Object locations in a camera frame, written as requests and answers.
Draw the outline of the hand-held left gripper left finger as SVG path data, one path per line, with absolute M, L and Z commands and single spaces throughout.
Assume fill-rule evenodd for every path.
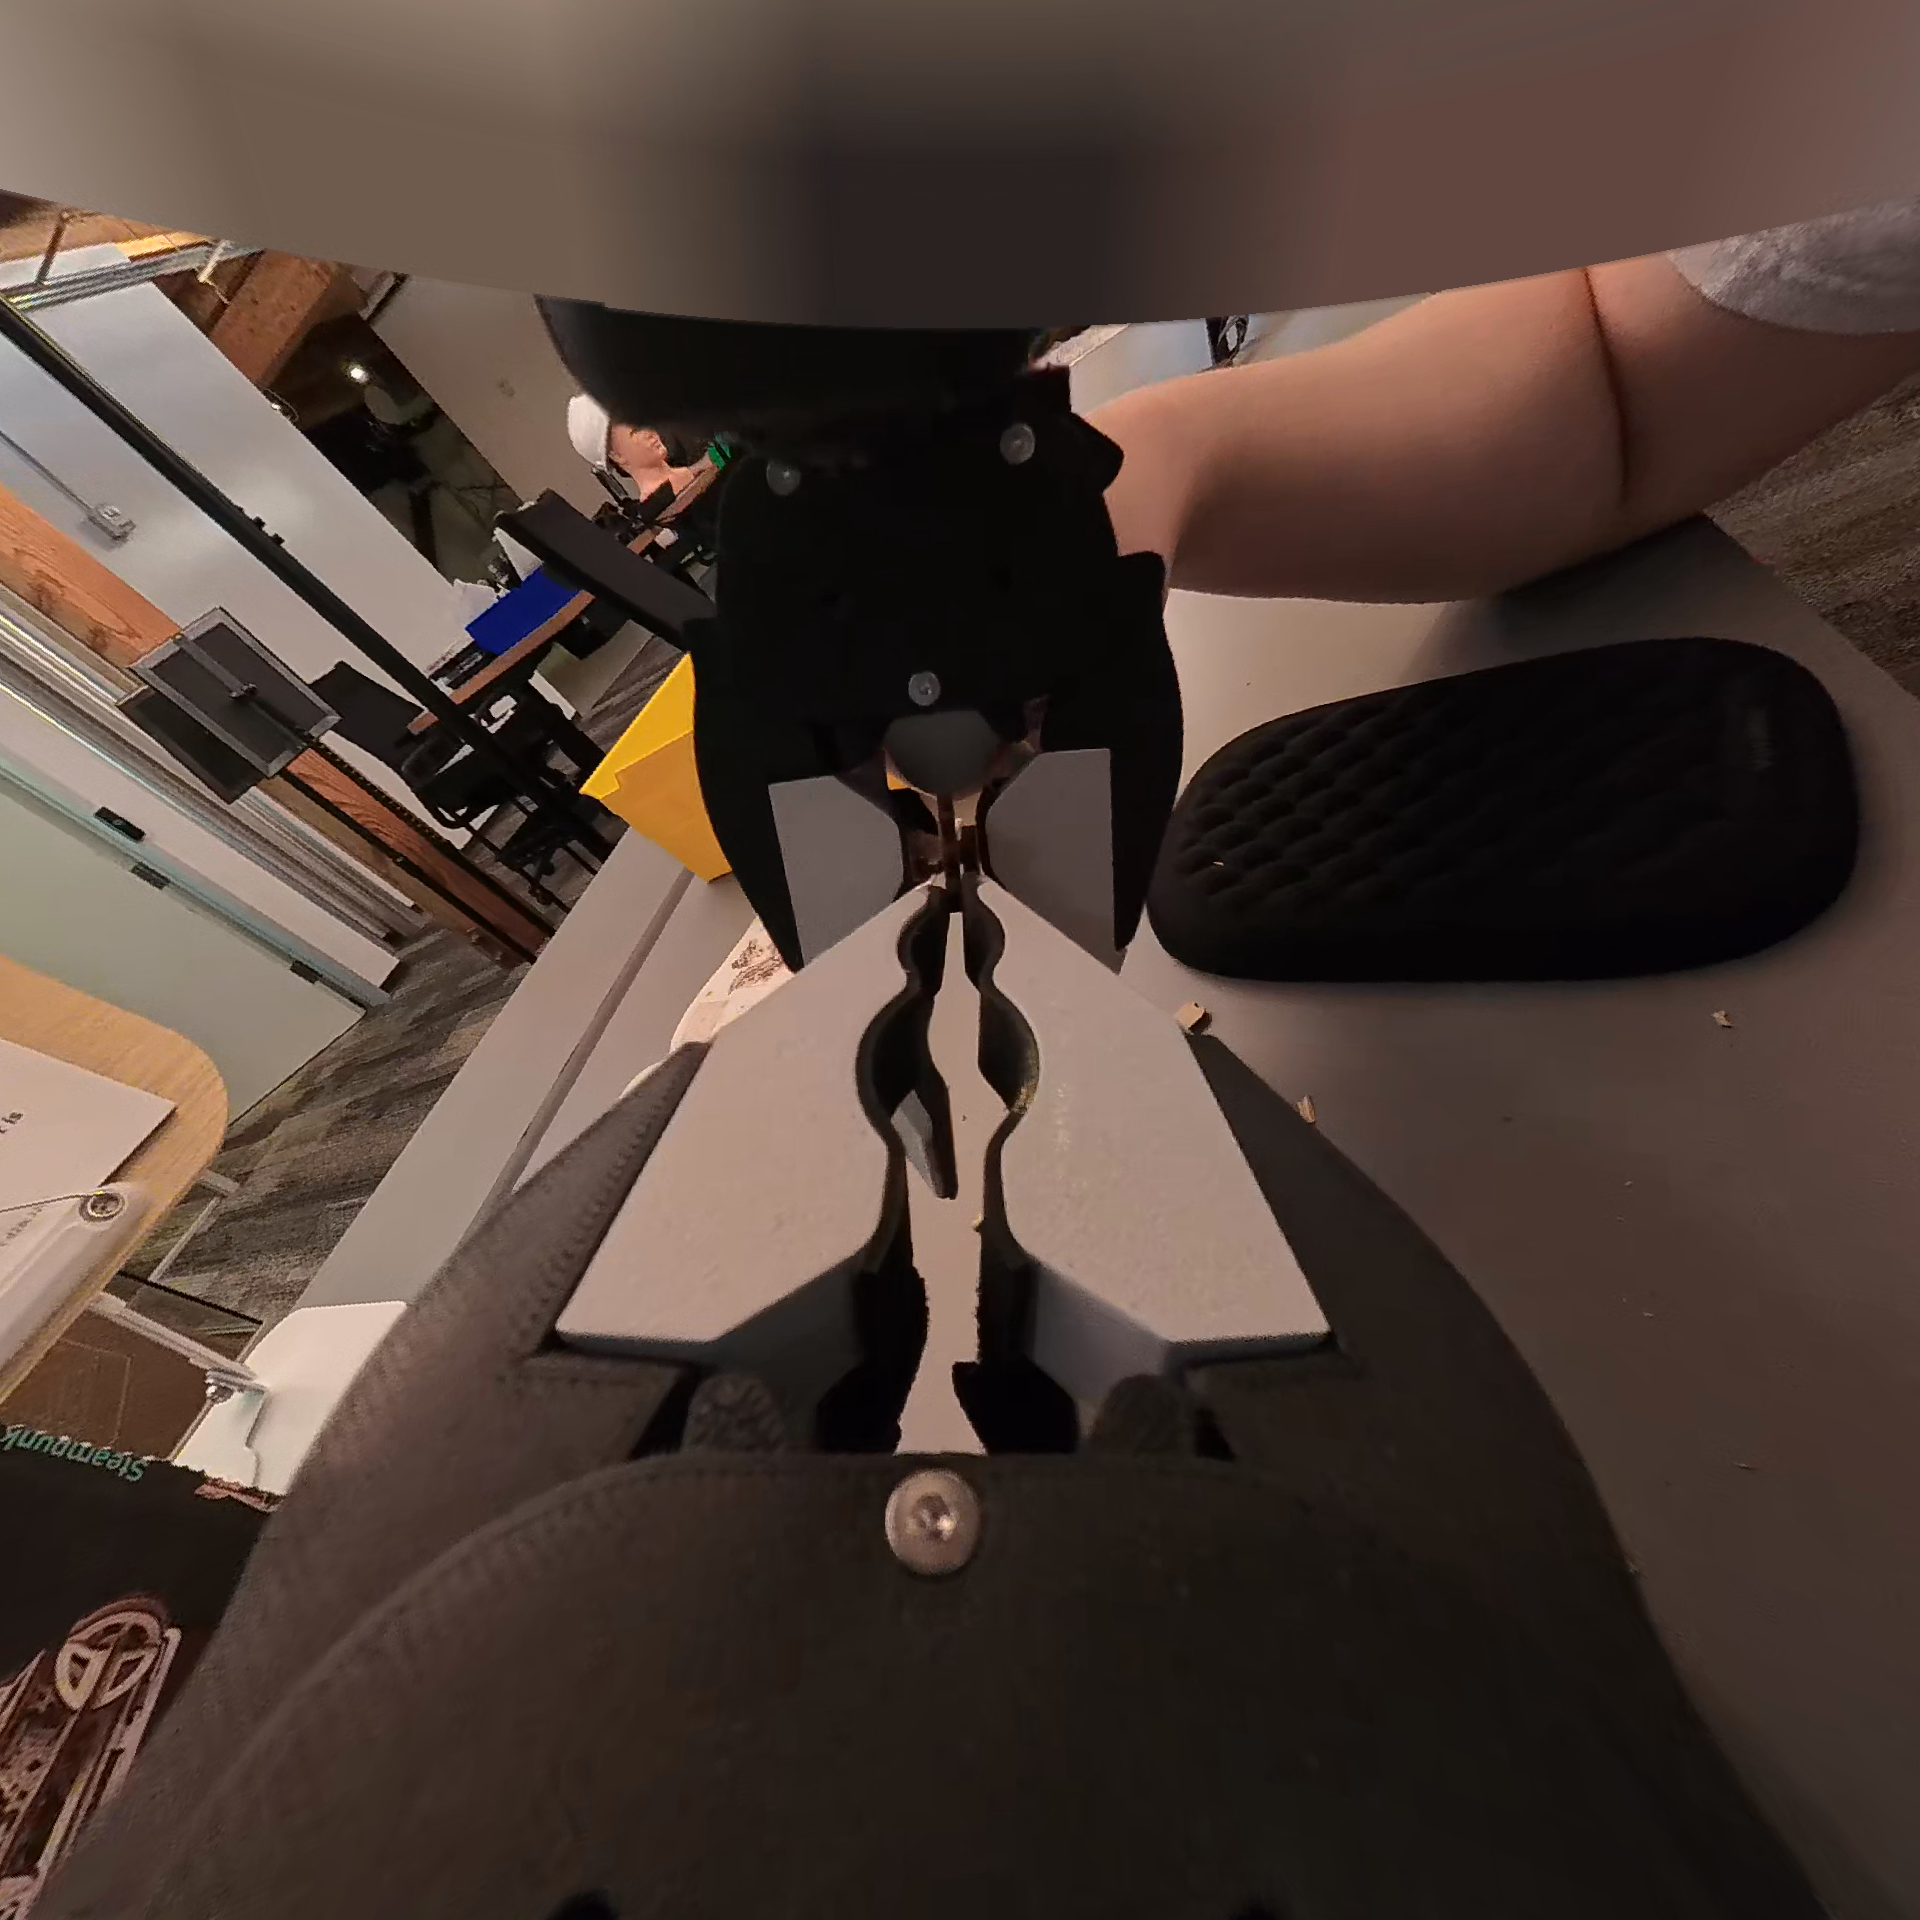
M 694 1049 L 555 1332 L 572 1348 L 825 1397 L 866 1355 L 859 1296 L 910 1257 L 907 1172 L 956 1196 L 931 1061 L 954 895 L 920 886 Z

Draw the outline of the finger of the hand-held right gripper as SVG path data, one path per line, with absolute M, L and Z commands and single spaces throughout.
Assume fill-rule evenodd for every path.
M 1038 752 L 982 800 L 977 843 L 1004 892 L 1098 963 L 1120 963 L 1108 749 Z
M 781 957 L 802 966 L 914 886 L 898 793 L 840 774 L 770 784 L 792 933 Z

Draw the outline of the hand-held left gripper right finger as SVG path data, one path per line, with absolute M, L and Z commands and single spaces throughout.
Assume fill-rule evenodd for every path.
M 1321 1345 L 1329 1317 L 1178 1020 L 995 880 L 971 884 L 971 977 L 1006 1109 L 982 1240 L 1014 1280 L 1014 1352 L 1102 1400 Z

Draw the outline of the person's right forearm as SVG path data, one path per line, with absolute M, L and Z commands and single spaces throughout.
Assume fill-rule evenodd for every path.
M 1432 604 L 1523 585 L 1722 491 L 1689 419 L 1736 320 L 1665 261 L 1434 295 L 1348 341 L 1093 412 L 1126 555 L 1227 597 Z

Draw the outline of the black model kit box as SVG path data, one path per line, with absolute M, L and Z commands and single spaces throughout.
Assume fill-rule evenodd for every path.
M 221 1621 L 276 1494 L 8 1424 L 2 1916 L 32 1916 Z

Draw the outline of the printed instruction booklet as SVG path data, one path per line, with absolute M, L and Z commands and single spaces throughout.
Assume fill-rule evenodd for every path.
M 707 977 L 705 987 L 684 1011 L 668 1043 L 668 1053 L 686 1044 L 707 1044 L 766 1001 L 789 977 L 792 969 L 758 917 L 740 933 L 726 960 Z

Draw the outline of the nested yellow plastic bins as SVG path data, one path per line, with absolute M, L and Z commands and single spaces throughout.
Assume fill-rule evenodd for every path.
M 697 880 L 721 880 L 732 863 L 708 821 L 692 717 L 692 657 L 684 655 L 593 767 L 584 793 Z

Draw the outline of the mannequin head with hard hat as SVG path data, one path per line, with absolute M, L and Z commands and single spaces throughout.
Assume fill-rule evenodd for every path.
M 579 456 L 614 491 L 645 500 L 659 488 L 678 488 L 678 469 L 649 424 L 614 421 L 584 390 L 566 400 L 566 438 Z

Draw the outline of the white plastic base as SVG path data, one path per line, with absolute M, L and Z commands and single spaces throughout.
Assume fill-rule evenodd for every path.
M 203 1409 L 173 1465 L 267 1497 L 285 1494 L 331 1409 L 403 1313 L 404 1302 L 291 1311 L 246 1358 L 208 1369 Z

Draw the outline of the black padded wrist rest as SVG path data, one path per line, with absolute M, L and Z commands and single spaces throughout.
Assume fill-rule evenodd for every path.
M 1626 639 L 1253 727 L 1181 793 L 1146 911 L 1258 983 L 1538 983 L 1736 963 L 1859 857 L 1856 756 L 1796 661 Z

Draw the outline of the instruction poster board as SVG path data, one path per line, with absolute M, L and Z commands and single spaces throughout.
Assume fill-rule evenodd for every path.
M 8 1397 L 81 1311 L 102 1293 L 107 1280 L 153 1232 L 153 1225 L 211 1168 L 224 1137 L 228 1096 L 224 1078 L 198 1044 L 145 1015 L 123 1012 L 61 981 L 37 974 L 11 957 L 2 960 L 2 1040 L 173 1103 L 171 1118 L 122 1168 L 123 1182 L 139 1183 L 148 1193 L 150 1212 L 136 1230 L 126 1252 L 101 1262 L 81 1291 L 40 1328 L 27 1348 L 11 1360 L 2 1355 L 2 1391 Z

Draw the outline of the grey metal box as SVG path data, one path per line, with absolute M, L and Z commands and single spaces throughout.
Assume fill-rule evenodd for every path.
M 339 725 L 339 712 L 244 623 L 212 608 L 139 655 L 116 710 L 230 804 Z

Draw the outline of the black metal pole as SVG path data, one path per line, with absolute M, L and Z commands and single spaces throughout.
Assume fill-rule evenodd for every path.
M 264 519 L 246 515 L 244 508 L 233 503 L 198 467 L 178 454 L 29 316 L 21 312 L 10 296 L 2 299 L 2 334 L 40 372 L 48 374 L 147 467 L 156 469 L 211 524 L 237 541 L 254 561 L 317 612 L 360 655 L 381 668 L 397 688 L 416 695 L 419 704 L 444 733 L 458 739 L 473 759 L 509 782 L 512 798 L 522 804 L 522 812 L 557 845 L 566 845 L 580 863 L 594 871 L 606 862 L 610 843 L 585 815 L 585 800 L 579 791 L 565 787 L 545 760 L 528 760 L 525 756 L 506 752 L 494 733 L 467 717 L 464 708 L 392 645 L 378 627 L 366 622 L 336 589 L 328 587 L 317 574 L 302 565 Z

